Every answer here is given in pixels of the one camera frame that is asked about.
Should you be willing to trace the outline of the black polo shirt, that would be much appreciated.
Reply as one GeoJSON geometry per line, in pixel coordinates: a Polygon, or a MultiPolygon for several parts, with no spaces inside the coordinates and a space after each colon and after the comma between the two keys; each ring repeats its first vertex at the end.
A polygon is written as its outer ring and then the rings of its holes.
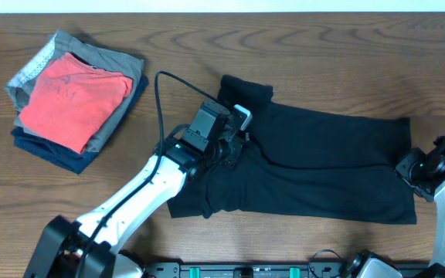
{"type": "Polygon", "coordinates": [[[352,117],[274,103],[273,88],[225,75],[219,101],[253,119],[235,166],[214,165],[168,201],[174,218],[241,210],[413,225],[413,191],[395,166],[410,120],[352,117]]]}

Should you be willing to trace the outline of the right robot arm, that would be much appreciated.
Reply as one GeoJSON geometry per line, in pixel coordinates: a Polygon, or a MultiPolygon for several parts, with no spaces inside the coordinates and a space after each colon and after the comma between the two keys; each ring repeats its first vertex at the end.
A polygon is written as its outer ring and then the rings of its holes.
{"type": "Polygon", "coordinates": [[[417,267],[407,274],[407,268],[395,266],[370,251],[357,254],[343,277],[445,277],[445,151],[424,154],[413,151],[396,171],[416,192],[437,207],[437,227],[432,259],[428,266],[417,267]]]}

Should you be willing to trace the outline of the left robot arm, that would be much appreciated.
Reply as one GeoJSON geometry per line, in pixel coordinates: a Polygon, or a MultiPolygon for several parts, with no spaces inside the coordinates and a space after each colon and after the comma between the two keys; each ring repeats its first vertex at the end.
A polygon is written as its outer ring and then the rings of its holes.
{"type": "Polygon", "coordinates": [[[70,222],[61,215],[42,231],[26,277],[141,277],[140,263],[122,254],[148,217],[207,168],[233,166],[253,115],[204,102],[191,124],[178,125],[122,189],[70,222]]]}

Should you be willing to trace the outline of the navy folded garment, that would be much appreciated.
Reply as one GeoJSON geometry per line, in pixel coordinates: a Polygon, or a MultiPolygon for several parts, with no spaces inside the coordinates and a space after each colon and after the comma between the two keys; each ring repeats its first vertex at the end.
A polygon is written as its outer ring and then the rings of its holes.
{"type": "MultiPolygon", "coordinates": [[[[148,87],[148,84],[148,78],[143,75],[138,84],[138,88],[133,94],[132,101],[127,106],[125,114],[122,116],[109,138],[105,140],[105,143],[114,138],[114,134],[120,129],[122,123],[127,118],[127,115],[134,109],[136,103],[141,98],[141,95],[148,87]]],[[[14,137],[14,145],[16,147],[77,175],[81,174],[99,154],[99,152],[91,151],[84,151],[82,154],[78,154],[71,151],[69,148],[47,139],[27,134],[23,131],[22,127],[14,128],[11,131],[11,135],[14,137]]]]}

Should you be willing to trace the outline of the red folded shirt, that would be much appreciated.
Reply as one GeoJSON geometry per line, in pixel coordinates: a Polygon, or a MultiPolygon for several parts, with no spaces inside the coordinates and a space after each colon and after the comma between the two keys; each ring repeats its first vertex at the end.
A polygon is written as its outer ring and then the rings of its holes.
{"type": "Polygon", "coordinates": [[[94,68],[66,53],[37,78],[19,119],[40,137],[81,154],[132,88],[133,80],[123,73],[94,68]]]}

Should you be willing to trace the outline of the grey folded garment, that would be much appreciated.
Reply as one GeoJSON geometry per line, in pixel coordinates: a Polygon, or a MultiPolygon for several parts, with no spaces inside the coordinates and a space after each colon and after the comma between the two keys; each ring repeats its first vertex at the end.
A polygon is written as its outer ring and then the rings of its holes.
{"type": "MultiPolygon", "coordinates": [[[[36,85],[36,78],[49,65],[51,60],[72,53],[82,62],[110,72],[120,72],[133,80],[133,94],[140,86],[144,60],[137,59],[127,53],[120,53],[109,49],[81,42],[65,31],[58,29],[49,37],[49,41],[34,55],[27,64],[20,69],[5,85],[5,92],[13,102],[17,112],[28,105],[31,93],[36,85]]],[[[133,96],[125,100],[115,109],[98,132],[87,142],[85,151],[99,152],[112,135],[121,118],[127,113],[130,104],[134,105],[133,96]]]]}

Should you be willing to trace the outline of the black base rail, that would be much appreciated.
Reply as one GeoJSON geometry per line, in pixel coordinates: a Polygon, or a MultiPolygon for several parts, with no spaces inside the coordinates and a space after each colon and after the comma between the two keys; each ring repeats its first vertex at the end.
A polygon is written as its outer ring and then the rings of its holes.
{"type": "Polygon", "coordinates": [[[314,278],[339,277],[341,263],[308,264],[180,264],[153,263],[145,267],[147,278],[314,278]]]}

